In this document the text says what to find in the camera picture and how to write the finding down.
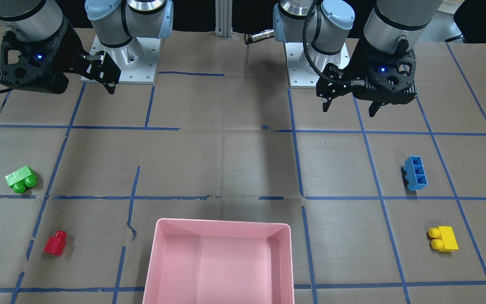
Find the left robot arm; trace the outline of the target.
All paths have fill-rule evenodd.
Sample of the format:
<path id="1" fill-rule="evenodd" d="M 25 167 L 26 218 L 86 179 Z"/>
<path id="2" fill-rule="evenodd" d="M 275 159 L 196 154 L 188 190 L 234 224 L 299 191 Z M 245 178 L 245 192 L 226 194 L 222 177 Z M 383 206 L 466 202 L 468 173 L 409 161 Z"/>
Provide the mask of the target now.
<path id="1" fill-rule="evenodd" d="M 354 9 L 343 0 L 281 0 L 273 8 L 275 39 L 301 43 L 303 63 L 318 77 L 323 112 L 332 100 L 353 94 L 368 100 L 370 117 L 385 105 L 417 98 L 414 46 L 442 4 L 440 0 L 377 0 L 346 67 L 339 66 Z"/>

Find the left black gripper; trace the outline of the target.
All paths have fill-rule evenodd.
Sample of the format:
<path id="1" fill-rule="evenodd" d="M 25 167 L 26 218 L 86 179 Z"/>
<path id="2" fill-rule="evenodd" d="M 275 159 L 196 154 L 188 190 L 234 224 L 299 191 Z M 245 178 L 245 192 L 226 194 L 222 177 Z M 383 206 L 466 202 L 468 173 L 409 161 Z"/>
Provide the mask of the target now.
<path id="1" fill-rule="evenodd" d="M 328 112 L 332 100 L 353 93 L 357 99 L 370 100 L 370 117 L 387 104 L 408 104 L 418 91 L 414 74 L 416 58 L 407 39 L 395 39 L 393 53 L 374 48 L 366 39 L 357 42 L 345 69 L 327 64 L 316 85 L 316 96 L 323 99 L 322 110 Z"/>

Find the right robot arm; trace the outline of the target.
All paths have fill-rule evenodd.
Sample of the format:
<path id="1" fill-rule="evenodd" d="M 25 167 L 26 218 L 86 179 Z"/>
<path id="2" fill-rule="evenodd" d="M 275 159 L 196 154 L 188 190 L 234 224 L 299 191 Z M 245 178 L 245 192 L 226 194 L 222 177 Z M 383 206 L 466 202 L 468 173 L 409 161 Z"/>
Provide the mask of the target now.
<path id="1" fill-rule="evenodd" d="M 0 84 L 5 89 L 62 94 L 68 73 L 114 94 L 122 70 L 143 62 L 139 38 L 164 39 L 173 29 L 171 0 L 87 0 L 102 48 L 90 53 L 54 0 L 0 0 Z"/>

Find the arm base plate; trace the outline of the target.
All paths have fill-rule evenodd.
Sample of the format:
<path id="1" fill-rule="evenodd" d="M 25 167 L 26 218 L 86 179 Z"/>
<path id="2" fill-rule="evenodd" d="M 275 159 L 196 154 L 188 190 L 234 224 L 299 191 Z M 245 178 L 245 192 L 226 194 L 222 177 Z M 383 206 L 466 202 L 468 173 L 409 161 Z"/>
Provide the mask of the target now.
<path id="1" fill-rule="evenodd" d="M 135 37 L 126 46 L 107 48 L 96 36 L 91 52 L 106 51 L 121 70 L 119 84 L 154 85 L 163 40 Z"/>
<path id="2" fill-rule="evenodd" d="M 296 89 L 315 89 L 319 77 L 305 57 L 303 44 L 285 43 L 284 46 L 286 66 L 289 74 L 289 87 Z M 339 53 L 331 56 L 321 54 L 312 47 L 309 47 L 308 51 L 312 61 L 321 71 L 324 70 L 328 63 L 333 63 L 340 69 L 345 68 L 349 63 L 349 53 L 346 43 L 343 44 Z"/>

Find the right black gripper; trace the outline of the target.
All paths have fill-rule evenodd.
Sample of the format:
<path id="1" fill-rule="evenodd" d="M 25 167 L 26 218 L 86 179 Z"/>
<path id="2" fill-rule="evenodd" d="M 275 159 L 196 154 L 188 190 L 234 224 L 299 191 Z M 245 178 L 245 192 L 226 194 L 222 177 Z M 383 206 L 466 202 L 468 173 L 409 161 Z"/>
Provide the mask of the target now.
<path id="1" fill-rule="evenodd" d="M 67 19 L 56 32 L 37 42 L 23 42 L 14 27 L 6 29 L 1 43 L 0 84 L 10 89 L 62 94 L 67 73 L 102 84 L 113 95 L 121 70 L 106 51 L 89 54 Z"/>

